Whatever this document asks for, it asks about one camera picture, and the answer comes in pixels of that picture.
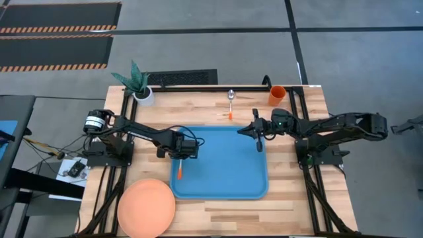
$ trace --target black floor mat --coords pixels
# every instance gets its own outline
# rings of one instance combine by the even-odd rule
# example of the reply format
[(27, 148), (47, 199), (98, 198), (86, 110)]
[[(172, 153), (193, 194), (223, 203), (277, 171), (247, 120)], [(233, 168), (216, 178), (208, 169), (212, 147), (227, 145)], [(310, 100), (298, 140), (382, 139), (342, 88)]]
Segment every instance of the black floor mat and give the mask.
[(9, 5), (0, 33), (113, 30), (121, 3)]
[(104, 69), (113, 37), (0, 37), (0, 72)]
[(201, 69), (186, 71), (149, 72), (149, 85), (216, 85), (217, 70)]

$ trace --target orange cup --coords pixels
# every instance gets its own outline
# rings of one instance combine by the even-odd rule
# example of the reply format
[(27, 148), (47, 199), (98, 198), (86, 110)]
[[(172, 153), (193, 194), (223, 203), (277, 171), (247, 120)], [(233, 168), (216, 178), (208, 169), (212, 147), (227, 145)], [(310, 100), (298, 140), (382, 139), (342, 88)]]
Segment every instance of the orange cup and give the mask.
[(269, 105), (278, 106), (280, 101), (285, 97), (286, 90), (282, 86), (273, 86), (270, 89)]

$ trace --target wooden tabletop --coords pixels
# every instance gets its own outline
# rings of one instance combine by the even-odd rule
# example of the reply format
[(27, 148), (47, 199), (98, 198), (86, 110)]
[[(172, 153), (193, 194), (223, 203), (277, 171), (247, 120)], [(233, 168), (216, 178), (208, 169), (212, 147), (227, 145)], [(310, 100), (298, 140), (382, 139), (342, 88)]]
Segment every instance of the wooden tabletop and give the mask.
[[(120, 112), (123, 87), (108, 89), (104, 108)], [(321, 87), (304, 86), (310, 119), (328, 117), (328, 110)], [(273, 107), (267, 105), (268, 93), (237, 92), (233, 100), (233, 120), (228, 120), (227, 93), (155, 93), (155, 106), (138, 107), (136, 122), (163, 129), (175, 124), (238, 125), (247, 126), (252, 120), (252, 108), (260, 117), (270, 119)], [(299, 116), (301, 107), (296, 99)], [(285, 97), (280, 108), (291, 111), (289, 98)], [(313, 228), (303, 173), (298, 167), (293, 138), (277, 136), (266, 141), (269, 190), (259, 200), (179, 200), (176, 214), (165, 236), (175, 235), (311, 235)], [(125, 187), (140, 179), (160, 179), (169, 184), (171, 160), (156, 157), (155, 146), (135, 139), (132, 165), (128, 169)], [(335, 212), (351, 229), (357, 229), (350, 196), (344, 175), (332, 165), (321, 166), (327, 200)], [(81, 229), (93, 216), (96, 194), (103, 168), (90, 170), (87, 187), (81, 204)], [(104, 177), (98, 207), (104, 200)], [(316, 201), (320, 227), (325, 229), (323, 213)], [(114, 204), (108, 213), (106, 231), (111, 230)], [(119, 228), (118, 235), (125, 235)]]

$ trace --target gray floor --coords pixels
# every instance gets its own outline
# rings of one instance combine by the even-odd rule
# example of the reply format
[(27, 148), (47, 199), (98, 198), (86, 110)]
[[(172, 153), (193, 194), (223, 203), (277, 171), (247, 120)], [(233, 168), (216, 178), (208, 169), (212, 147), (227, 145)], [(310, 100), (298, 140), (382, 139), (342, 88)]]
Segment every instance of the gray floor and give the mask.
[[(297, 27), (423, 26), (421, 1), (295, 0), (292, 5)], [(277, 0), (124, 1), (118, 29), (287, 27), (286, 16), (284, 2)], [(301, 33), (299, 40), (309, 83), (323, 86), (331, 113), (379, 112), (390, 126), (423, 113), (423, 32)], [(289, 33), (116, 36), (107, 69), (2, 73), (0, 94), (105, 97), (107, 86), (117, 84), (110, 72), (129, 72), (131, 59), (146, 71), (216, 68), (220, 84), (259, 83), (264, 74), (274, 83), (299, 83)], [(30, 121), (33, 138), (65, 145), (81, 133), (86, 113), (102, 104), (38, 99)], [(360, 231), (421, 237), (421, 148), (411, 132), (342, 146), (352, 152), (344, 162)], [(14, 167), (27, 169), (37, 161), (23, 145)], [(21, 209), (15, 208), (6, 237), (12, 237)], [(75, 213), (31, 218), (25, 237), (69, 235), (75, 220)]]

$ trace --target orange striped tape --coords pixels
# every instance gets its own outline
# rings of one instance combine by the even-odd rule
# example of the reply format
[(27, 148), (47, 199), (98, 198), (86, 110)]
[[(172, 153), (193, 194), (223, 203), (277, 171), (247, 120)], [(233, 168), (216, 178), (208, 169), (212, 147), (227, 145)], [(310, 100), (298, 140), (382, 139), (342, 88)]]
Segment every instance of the orange striped tape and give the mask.
[(32, 40), (32, 39), (59, 39), (59, 38), (88, 38), (88, 37), (113, 37), (112, 34), (90, 34), (74, 36), (0, 36), (0, 40)]
[(116, 25), (3, 27), (3, 28), (0, 28), (0, 33), (79, 32), (79, 31), (89, 31), (89, 30), (114, 30), (114, 29), (116, 29)]
[(80, 63), (70, 65), (28, 65), (28, 66), (0, 66), (0, 72), (29, 72), (51, 70), (76, 70), (76, 69), (106, 69), (105, 63)]
[(89, 2), (89, 3), (45, 3), (45, 4), (10, 4), (10, 5), (7, 5), (7, 6), (4, 6), (4, 7), (19, 7), (19, 6), (33, 6), (33, 5), (35, 5), (35, 6), (40, 6), (40, 5), (49, 5), (49, 6), (51, 6), (51, 5), (78, 5), (78, 4), (80, 4), (80, 5), (88, 5), (88, 4), (101, 4), (101, 3), (104, 3), (104, 4), (111, 4), (111, 3), (117, 3), (117, 4), (122, 4), (122, 2), (121, 1), (115, 1), (115, 2)]

